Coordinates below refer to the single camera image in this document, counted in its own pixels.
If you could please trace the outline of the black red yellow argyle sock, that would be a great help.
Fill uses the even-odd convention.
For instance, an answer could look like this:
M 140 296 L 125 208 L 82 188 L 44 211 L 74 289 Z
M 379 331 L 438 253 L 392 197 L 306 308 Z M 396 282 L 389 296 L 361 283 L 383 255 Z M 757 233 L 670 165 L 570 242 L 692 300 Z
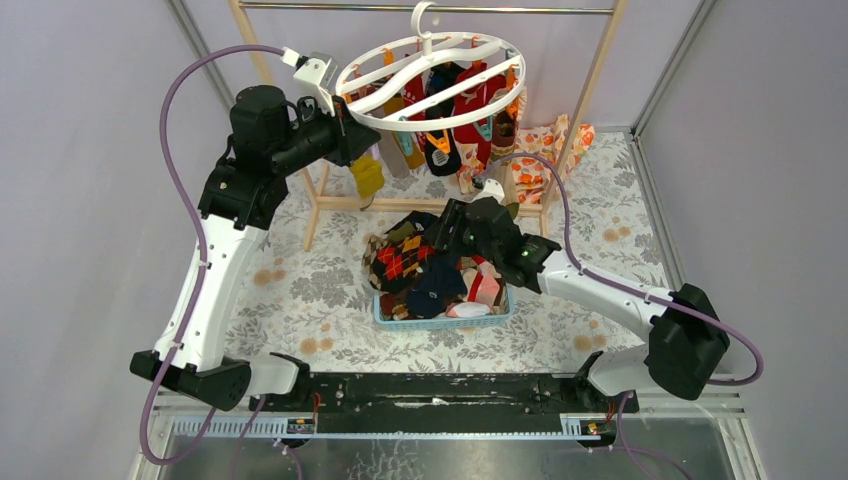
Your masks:
M 421 234 L 398 242 L 371 236 L 362 258 L 369 284 L 384 293 L 400 293 L 410 287 L 436 254 Z

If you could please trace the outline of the white round clip hanger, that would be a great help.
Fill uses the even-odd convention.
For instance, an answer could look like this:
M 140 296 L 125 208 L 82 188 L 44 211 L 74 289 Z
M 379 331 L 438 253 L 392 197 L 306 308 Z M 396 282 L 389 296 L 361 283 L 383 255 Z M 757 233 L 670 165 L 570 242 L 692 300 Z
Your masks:
M 516 111 L 527 77 L 524 56 L 496 36 L 431 31 L 423 18 L 435 10 L 432 1 L 418 2 L 411 36 L 360 55 L 338 75 L 331 92 L 360 123 L 430 132 Z

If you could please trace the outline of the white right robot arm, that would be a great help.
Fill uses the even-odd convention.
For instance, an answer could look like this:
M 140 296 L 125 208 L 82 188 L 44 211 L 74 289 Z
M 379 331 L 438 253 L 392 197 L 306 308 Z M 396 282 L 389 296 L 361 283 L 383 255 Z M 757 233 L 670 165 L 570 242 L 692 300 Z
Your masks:
M 696 400 L 729 348 L 702 289 L 648 288 L 598 268 L 578 268 L 559 243 L 521 232 L 493 198 L 449 201 L 424 236 L 438 251 L 480 256 L 508 284 L 575 302 L 641 339 L 636 347 L 593 354 L 584 363 L 583 378 L 573 386 L 583 410 L 597 412 L 613 396 L 652 386 Z

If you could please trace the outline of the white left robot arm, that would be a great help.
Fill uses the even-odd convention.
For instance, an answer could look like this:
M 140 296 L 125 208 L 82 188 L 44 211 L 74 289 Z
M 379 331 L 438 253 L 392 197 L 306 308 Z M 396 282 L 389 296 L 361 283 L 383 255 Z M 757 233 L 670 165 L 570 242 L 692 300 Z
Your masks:
M 229 411 L 271 394 L 288 411 L 309 401 L 306 364 L 225 355 L 227 324 L 242 277 L 289 193 L 289 176 L 318 160 L 348 167 L 380 139 L 335 97 L 324 112 L 313 97 L 292 103 L 270 85 L 242 90 L 229 113 L 231 134 L 189 213 L 197 232 L 177 304 L 155 345 L 133 355 L 133 374 Z

